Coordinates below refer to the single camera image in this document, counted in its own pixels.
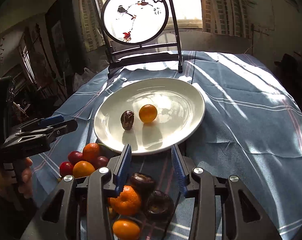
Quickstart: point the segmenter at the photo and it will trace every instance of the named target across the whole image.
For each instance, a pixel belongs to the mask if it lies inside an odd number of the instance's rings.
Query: metal screw
[[[104,174],[104,173],[108,173],[109,172],[109,168],[108,167],[102,167],[99,169],[99,172]]]
[[[201,174],[201,173],[203,172],[203,169],[197,167],[197,168],[194,168],[194,169],[193,169],[193,172],[196,173],[196,174]]]
[[[231,175],[229,178],[232,182],[237,182],[239,178],[236,175]]]
[[[63,179],[64,179],[64,181],[69,182],[73,179],[73,176],[72,175],[66,175]]]

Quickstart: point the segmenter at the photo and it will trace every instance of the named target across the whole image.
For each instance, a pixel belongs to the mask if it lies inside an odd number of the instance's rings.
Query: tablecloth
[[[110,79],[106,69],[80,87],[54,113],[75,119],[78,129],[59,137],[50,151],[32,157],[36,203],[57,185],[59,165],[67,155],[96,141],[94,115],[108,96],[139,80],[170,77],[189,82],[205,100],[203,121],[184,142],[183,154],[214,176],[239,176],[282,238],[291,239],[302,225],[302,113],[294,99],[250,55],[183,51],[183,73],[177,68],[175,61],[130,65]],[[157,188],[176,201],[178,187],[168,153],[133,157],[130,172],[135,171],[153,176]],[[188,239],[193,203],[180,198],[165,239]],[[216,238],[221,239],[218,197],[216,206]],[[140,239],[162,238],[165,225],[146,221],[142,214],[132,219],[143,229]]]

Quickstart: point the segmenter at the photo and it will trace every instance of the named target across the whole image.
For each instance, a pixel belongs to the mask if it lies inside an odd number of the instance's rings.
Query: tangerine
[[[73,176],[77,178],[90,176],[95,171],[93,165],[86,161],[80,161],[74,165]]]
[[[152,122],[158,114],[158,111],[155,106],[153,105],[145,105],[142,106],[139,111],[139,117],[142,122],[150,123]]]
[[[87,162],[93,162],[100,155],[100,145],[98,143],[89,143],[83,149],[82,158]]]
[[[120,196],[110,198],[110,205],[120,215],[133,216],[141,208],[141,197],[131,186],[125,185]]]
[[[121,240],[137,240],[140,236],[140,227],[128,219],[119,219],[113,224],[113,233]]]

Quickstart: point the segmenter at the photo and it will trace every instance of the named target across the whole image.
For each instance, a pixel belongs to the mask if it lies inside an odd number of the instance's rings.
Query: plate rim
[[[205,101],[204,101],[203,95],[202,95],[201,92],[200,92],[195,86],[193,86],[192,84],[190,84],[190,83],[188,83],[188,82],[186,82],[186,81],[184,81],[184,80],[177,79],[177,78],[171,78],[171,77],[155,77],[155,78],[142,79],[142,80],[136,81],[136,82],[134,82],[134,83],[131,83],[131,84],[125,86],[125,87],[131,86],[131,85],[136,84],[136,83],[138,83],[138,82],[143,82],[143,81],[145,81],[145,80],[150,80],[150,79],[173,79],[173,80],[177,80],[177,81],[179,81],[179,82],[185,82],[185,83],[187,83],[188,85],[190,85],[191,87],[193,87],[193,88],[200,94],[201,99],[202,99],[202,103],[203,103],[203,111],[202,111],[202,114],[201,114],[200,121],[199,121],[198,125],[197,125],[197,126],[196,126],[196,127],[195,127],[195,128],[194,128],[187,136],[186,136],[186,137],[184,137],[184,138],[181,139],[180,141],[176,142],[176,144],[179,144],[179,143],[181,143],[181,142],[187,140],[187,139],[188,139],[188,138],[189,138],[189,137],[190,137],[190,136],[191,136],[191,135],[199,128],[200,124],[201,124],[202,121],[203,121],[204,114],[205,114]],[[104,145],[105,145],[105,143],[101,140],[101,138],[98,136],[98,134],[97,134],[97,132],[96,132],[96,128],[95,128],[95,120],[96,120],[96,118],[97,118],[97,114],[98,114],[100,108],[101,108],[102,105],[107,101],[107,99],[105,99],[105,100],[103,101],[103,103],[99,106],[99,108],[97,109],[97,111],[96,111],[96,113],[95,113],[95,115],[94,115],[94,119],[93,119],[93,130],[94,130],[94,133],[95,133],[95,135],[96,135],[96,137],[97,137],[97,140],[100,141],[101,143],[103,143]],[[110,148],[110,147],[107,146],[107,145],[105,145],[105,146],[106,146],[107,148],[109,148],[110,150],[114,151],[114,152],[117,152],[117,153],[121,153],[121,152],[122,152],[122,150],[121,150],[121,151],[118,151],[118,150],[115,150],[115,149]],[[170,149],[170,148],[171,148],[171,146],[167,146],[167,147],[164,147],[164,148],[161,148],[161,149],[151,150],[151,151],[142,152],[142,153],[134,153],[134,152],[132,151],[132,155],[135,155],[135,156],[151,155],[151,154],[156,154],[156,153],[159,153],[159,152],[166,151],[166,150],[168,150],[168,149]]]

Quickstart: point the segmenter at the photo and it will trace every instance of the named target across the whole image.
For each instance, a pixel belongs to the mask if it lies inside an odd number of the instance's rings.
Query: plaid curtain
[[[79,0],[81,34],[87,52],[104,44],[94,6],[93,0]]]
[[[201,0],[203,31],[249,38],[244,0]]]

